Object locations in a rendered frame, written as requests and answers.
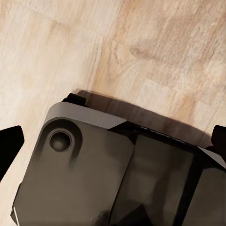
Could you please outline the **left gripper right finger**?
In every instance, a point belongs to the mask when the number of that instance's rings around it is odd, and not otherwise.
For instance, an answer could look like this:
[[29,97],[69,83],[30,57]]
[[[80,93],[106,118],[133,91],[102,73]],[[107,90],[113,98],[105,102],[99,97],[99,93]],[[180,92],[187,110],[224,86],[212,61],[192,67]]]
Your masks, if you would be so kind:
[[215,125],[211,142],[226,163],[226,127]]

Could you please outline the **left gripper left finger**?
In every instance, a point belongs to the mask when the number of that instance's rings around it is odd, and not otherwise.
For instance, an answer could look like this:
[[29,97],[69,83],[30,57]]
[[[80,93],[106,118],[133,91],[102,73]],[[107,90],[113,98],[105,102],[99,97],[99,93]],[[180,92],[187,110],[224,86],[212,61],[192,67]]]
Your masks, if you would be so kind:
[[0,182],[24,144],[20,125],[0,130]]

